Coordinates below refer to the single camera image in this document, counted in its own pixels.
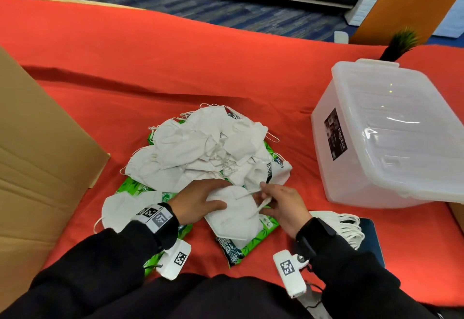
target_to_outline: clear plastic storage box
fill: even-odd
[[[339,62],[311,115],[327,199],[368,208],[464,203],[464,127],[423,73]]]

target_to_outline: person's left hand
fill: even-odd
[[[230,182],[218,178],[194,180],[174,196],[169,204],[180,225],[193,224],[212,211],[227,208],[223,201],[206,201],[208,195],[219,188],[231,186]]]

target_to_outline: translucent lid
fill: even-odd
[[[427,76],[375,61],[339,62],[332,75],[374,184],[405,198],[464,202],[464,127]]]

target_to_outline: red fabric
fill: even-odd
[[[259,34],[151,11],[39,0],[0,0],[0,44],[109,153],[111,160],[63,232],[47,265],[92,234],[106,197],[124,181],[119,169],[147,144],[148,127],[201,103],[225,104],[267,125],[272,147],[294,167],[310,210],[374,220],[386,267],[416,300],[464,305],[464,238],[444,203],[369,210],[324,195],[310,115],[338,61],[378,59],[384,47],[341,45]],[[401,59],[435,83],[464,118],[464,50],[422,46]],[[289,246],[277,229],[243,262],[227,261],[204,221],[186,237],[183,272],[256,276],[281,284],[272,255]],[[307,280],[314,281],[307,273]]]

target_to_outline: orange pillar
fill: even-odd
[[[356,33],[353,44],[388,45],[396,32],[410,27],[425,43],[456,0],[378,0]]]

